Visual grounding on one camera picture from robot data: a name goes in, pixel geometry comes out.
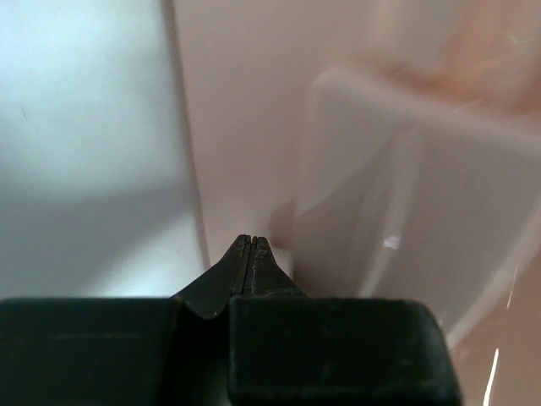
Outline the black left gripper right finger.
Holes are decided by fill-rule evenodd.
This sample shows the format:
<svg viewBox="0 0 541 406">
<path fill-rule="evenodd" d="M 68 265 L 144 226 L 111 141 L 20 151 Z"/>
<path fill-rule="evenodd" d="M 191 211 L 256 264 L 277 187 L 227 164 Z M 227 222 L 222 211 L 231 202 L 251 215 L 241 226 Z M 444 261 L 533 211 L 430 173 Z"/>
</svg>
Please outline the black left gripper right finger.
<svg viewBox="0 0 541 406">
<path fill-rule="evenodd" d="M 278 266 L 268 240 L 253 237 L 243 279 L 243 295 L 258 297 L 305 297 Z"/>
</svg>

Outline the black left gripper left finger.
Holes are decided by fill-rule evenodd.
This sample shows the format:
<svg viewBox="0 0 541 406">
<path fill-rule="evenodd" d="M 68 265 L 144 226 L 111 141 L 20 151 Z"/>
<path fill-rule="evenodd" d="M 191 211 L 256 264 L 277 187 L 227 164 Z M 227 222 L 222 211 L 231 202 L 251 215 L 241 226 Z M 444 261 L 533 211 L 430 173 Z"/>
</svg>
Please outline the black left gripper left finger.
<svg viewBox="0 0 541 406">
<path fill-rule="evenodd" d="M 236 283 L 243 286 L 245 260 L 249 257 L 252 239 L 241 234 L 235 238 L 223 257 L 210 269 L 175 294 L 175 300 L 201 319 L 218 317 L 227 307 Z"/>
</svg>

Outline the pink plastic toolbox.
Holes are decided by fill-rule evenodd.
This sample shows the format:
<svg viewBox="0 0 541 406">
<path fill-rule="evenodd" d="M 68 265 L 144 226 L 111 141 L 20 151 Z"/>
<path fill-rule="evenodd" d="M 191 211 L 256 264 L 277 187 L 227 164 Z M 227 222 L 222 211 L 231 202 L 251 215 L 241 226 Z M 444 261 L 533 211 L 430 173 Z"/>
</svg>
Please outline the pink plastic toolbox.
<svg viewBox="0 0 541 406">
<path fill-rule="evenodd" d="M 205 241 L 416 299 L 468 405 L 540 402 L 540 4 L 173 1 Z"/>
</svg>

